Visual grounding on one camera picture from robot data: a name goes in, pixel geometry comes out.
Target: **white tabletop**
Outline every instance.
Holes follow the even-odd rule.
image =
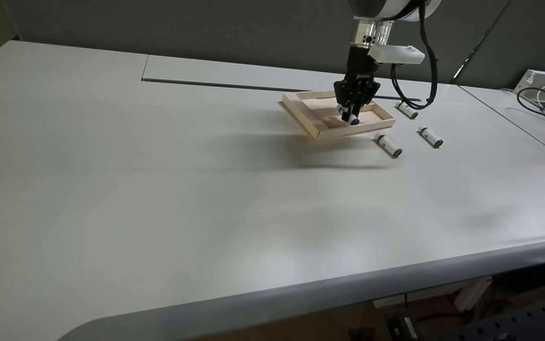
[[[405,157],[392,161],[371,137],[307,144],[280,93],[144,83],[144,63],[0,49],[0,339],[50,341],[97,318],[326,281],[375,286],[390,269],[402,290],[545,262],[545,146],[460,87],[443,85],[419,121],[396,114]],[[432,150],[421,125],[445,146]],[[447,273],[443,262],[462,258]],[[415,269],[443,273],[426,282]],[[335,288],[330,305],[351,303]],[[301,303],[290,311],[322,307]],[[140,339],[197,326],[157,324]],[[82,328],[67,339],[105,334],[123,339]]]
[[[521,127],[545,146],[545,118],[525,110],[513,91],[508,89],[485,89],[485,87],[462,87],[489,108]]]

